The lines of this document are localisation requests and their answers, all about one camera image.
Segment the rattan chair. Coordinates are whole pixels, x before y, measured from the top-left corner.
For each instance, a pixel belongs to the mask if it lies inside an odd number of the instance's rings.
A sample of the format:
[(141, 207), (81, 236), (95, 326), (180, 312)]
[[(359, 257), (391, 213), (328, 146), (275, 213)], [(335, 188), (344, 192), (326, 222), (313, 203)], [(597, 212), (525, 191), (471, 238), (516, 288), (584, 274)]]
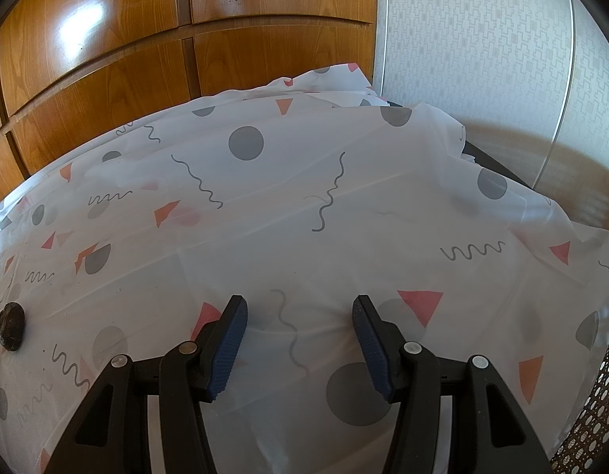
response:
[(551, 459), (551, 469), (609, 474), (609, 346), (580, 415)]

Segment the dark brown round fruit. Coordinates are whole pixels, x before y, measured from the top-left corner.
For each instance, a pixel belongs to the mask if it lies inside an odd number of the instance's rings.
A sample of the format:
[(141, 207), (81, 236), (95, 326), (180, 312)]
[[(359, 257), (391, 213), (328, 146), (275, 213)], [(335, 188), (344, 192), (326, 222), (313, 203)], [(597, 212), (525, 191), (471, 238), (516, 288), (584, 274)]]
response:
[(9, 302), (0, 311), (0, 345), (7, 351), (20, 349), (26, 327), (24, 308), (17, 302)]

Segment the white patterned tablecloth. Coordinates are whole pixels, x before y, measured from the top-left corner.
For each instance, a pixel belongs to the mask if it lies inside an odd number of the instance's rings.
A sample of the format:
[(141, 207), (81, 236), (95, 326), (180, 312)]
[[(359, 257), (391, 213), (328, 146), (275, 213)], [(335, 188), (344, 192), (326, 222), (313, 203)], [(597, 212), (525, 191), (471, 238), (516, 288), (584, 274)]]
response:
[(0, 456), (40, 473), (118, 354), (249, 321), (206, 411), (223, 473), (376, 473), (397, 412), (351, 326), (366, 294), (438, 356), (485, 355), (556, 453), (609, 343), (609, 231), (482, 167), (464, 126), (346, 64), (110, 131), (0, 203)]

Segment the wooden cabinet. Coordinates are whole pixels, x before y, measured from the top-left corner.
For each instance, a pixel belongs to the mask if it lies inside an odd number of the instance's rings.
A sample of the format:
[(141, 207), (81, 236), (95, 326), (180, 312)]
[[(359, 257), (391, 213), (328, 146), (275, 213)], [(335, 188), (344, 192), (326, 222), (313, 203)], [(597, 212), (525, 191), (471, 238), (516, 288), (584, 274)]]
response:
[(0, 201), (143, 116), (344, 63), (374, 69), (377, 0), (0, 0)]

